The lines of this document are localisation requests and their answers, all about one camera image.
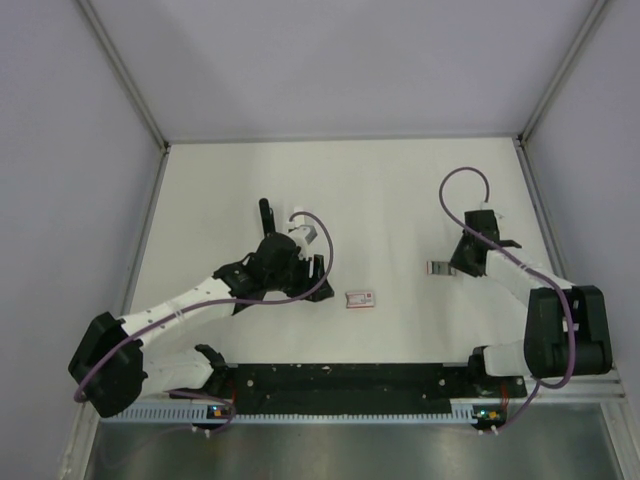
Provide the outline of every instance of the white tabletop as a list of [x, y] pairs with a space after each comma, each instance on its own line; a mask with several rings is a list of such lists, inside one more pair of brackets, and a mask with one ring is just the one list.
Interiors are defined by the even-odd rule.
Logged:
[[[503, 238], [548, 266], [511, 139], [173, 146], [132, 311], [255, 251], [257, 202], [267, 197], [280, 229], [298, 205], [326, 223], [336, 249], [335, 298], [251, 307], [185, 335], [176, 350], [208, 343], [244, 363], [466, 362], [476, 346], [522, 338], [525, 308], [500, 285], [426, 275], [426, 262], [449, 260], [460, 239], [439, 206], [438, 186], [463, 165], [489, 177], [491, 203], [505, 215]], [[462, 217], [483, 195], [482, 181], [465, 172], [445, 196]], [[321, 235], [314, 247], [327, 255]], [[375, 308], [347, 310], [345, 292], [353, 290], [374, 291]]]

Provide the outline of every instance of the wire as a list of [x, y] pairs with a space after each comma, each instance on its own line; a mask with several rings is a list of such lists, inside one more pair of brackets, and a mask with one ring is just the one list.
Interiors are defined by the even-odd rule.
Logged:
[[473, 235], [475, 238], [477, 238], [481, 242], [485, 243], [486, 245], [489, 245], [492, 249], [499, 251], [501, 254], [503, 254], [505, 257], [507, 257], [509, 260], [511, 260], [518, 268], [523, 269], [529, 275], [537, 278], [538, 280], [543, 281], [544, 283], [549, 285], [551, 288], [553, 288], [553, 290], [558, 295], [558, 298], [560, 299], [560, 304], [562, 305], [562, 311], [564, 312], [564, 316], [565, 316], [565, 319], [567, 321], [567, 331], [568, 331], [568, 335], [567, 336], [568, 336], [568, 343], [569, 343], [569, 359], [567, 361], [567, 370], [565, 371], [564, 376], [562, 377], [562, 379], [558, 383], [547, 383], [547, 382], [545, 382], [543, 380], [535, 379], [536, 380], [536, 384], [535, 384], [535, 387], [533, 388], [533, 390], [531, 391], [531, 393], [529, 394], [529, 397], [524, 401], [524, 403], [516, 411], [516, 413], [514, 413], [501, 427], [497, 428], [497, 431], [501, 431], [501, 430], [505, 429], [507, 426], [512, 425], [520, 417], [520, 415], [522, 415], [522, 413], [529, 407], [529, 405], [531, 405], [531, 402], [533, 401], [535, 396], [538, 394], [538, 391], [540, 390], [540, 387], [545, 387], [545, 388], [550, 388], [550, 389], [560, 389], [560, 388], [564, 387], [567, 383], [569, 383], [569, 380], [571, 380], [571, 376], [573, 375], [573, 370], [575, 369], [575, 365], [576, 365], [576, 338], [575, 338], [575, 332], [573, 330], [573, 316], [571, 315], [571, 308], [569, 306], [569, 302], [567, 301], [567, 297], [565, 297], [564, 292], [562, 291], [562, 289], [560, 288], [560, 286], [556, 282], [554, 282], [551, 278], [549, 278], [548, 276], [544, 275], [543, 273], [540, 273], [540, 272], [530, 268], [523, 261], [521, 261], [518, 257], [513, 255], [511, 252], [509, 252], [505, 248], [501, 247], [497, 243], [493, 242], [492, 240], [488, 239], [487, 237], [485, 237], [481, 233], [475, 231], [473, 228], [467, 226], [458, 217], [456, 217], [451, 212], [451, 210], [449, 210], [449, 208], [447, 207], [446, 202], [444, 201], [444, 187], [445, 187], [445, 185], [447, 184], [447, 182], [449, 181], [449, 179], [451, 177], [453, 177], [455, 174], [463, 172], [463, 171], [470, 171], [470, 172], [476, 173], [476, 174], [478, 174], [480, 176], [480, 178], [482, 178], [482, 180], [484, 181], [485, 192], [486, 192], [484, 201], [485, 202], [489, 201], [490, 186], [489, 186], [489, 180], [487, 179], [486, 175], [484, 173], [482, 173], [480, 170], [478, 170], [477, 168], [474, 168], [474, 167], [456, 168], [455, 170], [452, 170], [451, 172], [449, 172], [444, 177], [444, 179], [442, 180], [442, 183], [440, 183], [440, 189], [439, 189], [439, 192], [438, 192], [438, 197], [440, 199], [440, 206], [444, 210], [444, 213], [446, 213], [447, 216], [451, 220], [453, 220], [457, 225], [462, 227], [462, 229], [465, 232], [469, 233], [470, 235]]
[[[229, 426], [231, 425], [231, 422], [233, 421], [233, 419], [236, 416], [236, 408], [235, 406], [222, 399], [222, 398], [218, 398], [218, 397], [213, 397], [210, 395], [201, 395], [199, 393], [194, 393], [194, 392], [185, 392], [182, 390], [171, 390], [170, 392], [172, 395], [177, 395], [180, 397], [186, 397], [186, 398], [193, 398], [193, 399], [198, 399], [198, 400], [210, 400], [216, 403], [222, 403], [223, 405], [225, 405], [226, 407], [229, 407], [229, 409], [231, 410], [231, 414], [227, 417], [227, 421], [223, 424], [221, 424], [218, 428], [213, 429], [213, 430], [209, 430], [210, 432], [212, 432], [213, 434], [217, 435], [223, 431], [225, 431], [227, 428], [229, 428]], [[169, 427], [169, 428], [165, 428], [163, 430], [160, 430], [158, 433], [152, 435], [151, 437], [147, 438], [145, 441], [143, 441], [142, 443], [138, 444], [137, 446], [135, 446], [133, 448], [133, 450], [131, 450], [127, 455], [125, 455], [122, 458], [119, 458], [117, 461], [112, 461], [107, 457], [107, 452], [106, 452], [106, 446], [104, 443], [102, 443], [100, 445], [100, 460], [102, 461], [102, 464], [109, 470], [115, 470], [117, 468], [120, 468], [122, 465], [124, 465], [125, 463], [127, 463], [129, 460], [131, 460], [133, 457], [135, 457], [138, 453], [140, 453], [141, 450], [143, 450], [144, 448], [148, 447], [149, 445], [151, 445], [152, 443], [158, 441], [160, 439], [160, 437], [165, 436], [168, 433], [173, 433], [173, 432], [178, 432], [178, 431], [183, 431], [183, 430], [193, 430], [194, 427], [192, 427], [191, 425], [177, 425], [177, 426], [173, 426], [173, 427]]]
[[[327, 268], [325, 270], [324, 275], [320, 278], [320, 280], [318, 280], [318, 283], [316, 283], [308, 291], [306, 291], [306, 292], [304, 292], [304, 293], [302, 293], [300, 295], [297, 295], [295, 297], [291, 297], [291, 298], [285, 298], [285, 299], [282, 299], [282, 300], [247, 300], [247, 299], [243, 299], [243, 298], [219, 298], [217, 300], [208, 300], [206, 302], [200, 302], [200, 303], [196, 303], [196, 304], [193, 304], [193, 305], [189, 305], [188, 307], [185, 307], [185, 308], [181, 309], [180, 314], [189, 313], [189, 312], [192, 312], [194, 310], [201, 309], [201, 308], [211, 307], [213, 305], [222, 305], [222, 304], [226, 304], [226, 303], [235, 303], [235, 304], [241, 304], [241, 305], [287, 305], [289, 303], [295, 303], [298, 300], [303, 300], [306, 297], [308, 297], [309, 295], [312, 295], [314, 292], [316, 292], [324, 284], [324, 282], [327, 280], [327, 278], [329, 278], [329, 273], [331, 272], [331, 269], [333, 268], [333, 255], [334, 255], [333, 240], [331, 239], [331, 235], [329, 234], [329, 230], [327, 230], [327, 227], [325, 226], [325, 224], [322, 222], [322, 220], [320, 220], [318, 217], [316, 217], [313, 213], [296, 212], [296, 213], [294, 213], [293, 215], [291, 215], [289, 217], [289, 221], [292, 221], [294, 218], [296, 218], [296, 217], [298, 217], [300, 215], [304, 215], [305, 217], [309, 217], [309, 218], [315, 220], [315, 222], [322, 229], [322, 232], [324, 233], [324, 235], [325, 235], [325, 237], [327, 239], [327, 244], [329, 245], [329, 263], [327, 264]], [[120, 350], [125, 345], [137, 340], [138, 338], [140, 338], [145, 333], [150, 332], [151, 330], [154, 330], [156, 328], [159, 328], [159, 327], [161, 327], [162, 325], [164, 325], [167, 322], [170, 322], [171, 320], [176, 318], [176, 316], [178, 314], [179, 314], [178, 312], [174, 312], [174, 313], [172, 313], [170, 315], [167, 315], [166, 317], [158, 320], [157, 322], [154, 322], [154, 323], [152, 323], [150, 325], [147, 325], [144, 328], [141, 328], [140, 330], [138, 330], [134, 334], [132, 334], [132, 335], [128, 336], [127, 338], [125, 338], [124, 340], [122, 340], [120, 343], [118, 343], [116, 346], [114, 346], [111, 350], [109, 350], [105, 354], [104, 357], [102, 357], [100, 360], [98, 360], [96, 362], [96, 364], [91, 368], [91, 370], [89, 370], [89, 372], [84, 376], [82, 381], [78, 384], [78, 388], [76, 389], [76, 391], [73, 394], [74, 401], [76, 401], [78, 403], [83, 403], [83, 402], [86, 401], [86, 398], [85, 398], [85, 395], [84, 395], [85, 388], [87, 388], [87, 385], [89, 384], [89, 382], [91, 382], [93, 377], [95, 377], [96, 374], [100, 371], [100, 369], [102, 367], [104, 367], [104, 365], [109, 360], [111, 360], [111, 358], [113, 358], [113, 356], [118, 352], [118, 350]]]

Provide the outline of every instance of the gray floor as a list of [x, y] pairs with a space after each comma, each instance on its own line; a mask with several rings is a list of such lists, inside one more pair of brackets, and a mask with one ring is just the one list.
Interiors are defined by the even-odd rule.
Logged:
[[536, 406], [510, 430], [456, 426], [244, 426], [206, 440], [166, 426], [102, 425], [87, 479], [621, 479], [597, 406]]

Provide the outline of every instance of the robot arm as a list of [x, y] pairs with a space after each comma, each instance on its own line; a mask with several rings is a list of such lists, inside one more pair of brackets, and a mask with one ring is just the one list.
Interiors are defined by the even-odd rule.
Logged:
[[[524, 338], [506, 345], [475, 348], [469, 359], [470, 366], [481, 374], [496, 377], [562, 376], [569, 358], [568, 335], [572, 333], [576, 339], [573, 375], [607, 373], [612, 366], [612, 353], [602, 292], [594, 286], [577, 286], [557, 277], [513, 240], [501, 240], [493, 210], [466, 212], [465, 224], [507, 253], [492, 249], [465, 231], [451, 266], [474, 277], [492, 278], [527, 307]], [[519, 260], [519, 264], [508, 258], [509, 254]], [[568, 332], [556, 291], [525, 267], [543, 274], [560, 287], [571, 308], [573, 332]]]
[[265, 238], [255, 253], [220, 267], [189, 291], [153, 308], [118, 319], [107, 312], [91, 322], [69, 364], [78, 384], [122, 344], [83, 389], [85, 399], [102, 417], [122, 412], [139, 397], [177, 388], [219, 389], [228, 367], [209, 346], [163, 354], [186, 332], [259, 304], [270, 291], [298, 299], [313, 289], [304, 297], [311, 302], [334, 296], [324, 258], [309, 253], [317, 236], [315, 226], [299, 215], [287, 234], [278, 233], [266, 199], [260, 201], [260, 212]]

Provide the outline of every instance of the gray wall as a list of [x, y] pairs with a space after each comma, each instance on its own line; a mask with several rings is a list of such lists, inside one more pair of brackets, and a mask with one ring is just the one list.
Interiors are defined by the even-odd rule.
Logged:
[[573, 279], [606, 294], [640, 419], [640, 2], [617, 0], [530, 145]]
[[518, 133], [592, 0], [94, 0], [172, 141]]
[[54, 478], [66, 367], [125, 278], [158, 151], [69, 0], [0, 15], [0, 477]]

